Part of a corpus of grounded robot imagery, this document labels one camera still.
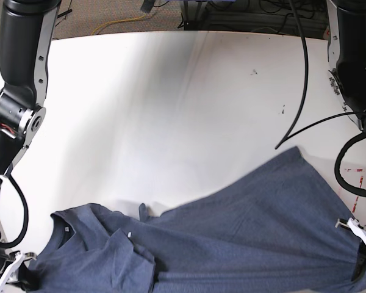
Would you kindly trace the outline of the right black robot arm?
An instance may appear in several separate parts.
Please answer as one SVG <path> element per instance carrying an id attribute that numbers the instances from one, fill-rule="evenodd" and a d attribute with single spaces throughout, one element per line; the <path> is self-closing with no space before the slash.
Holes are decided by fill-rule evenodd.
<path id="1" fill-rule="evenodd" d="M 29 210 L 26 198 L 12 176 L 40 129 L 46 115 L 44 102 L 48 88 L 48 55 L 60 1 L 3 1 L 0 16 L 0 192 L 7 178 L 23 206 L 23 225 L 10 242 L 1 240 L 0 292 L 5 285 L 24 291 L 38 289 L 38 278 L 26 262 L 35 253 L 15 251 L 24 239 Z"/>

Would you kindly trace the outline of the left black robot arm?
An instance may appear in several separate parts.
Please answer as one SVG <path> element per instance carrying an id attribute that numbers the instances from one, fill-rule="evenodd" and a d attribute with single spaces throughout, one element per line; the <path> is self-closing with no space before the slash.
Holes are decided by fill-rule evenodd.
<path id="1" fill-rule="evenodd" d="M 344 112 L 360 130 L 340 150 L 334 174 L 343 189 L 366 198 L 366 190 L 346 182 L 340 171 L 346 152 L 366 139 L 366 1 L 327 1 L 326 7 L 330 80 L 342 99 Z"/>

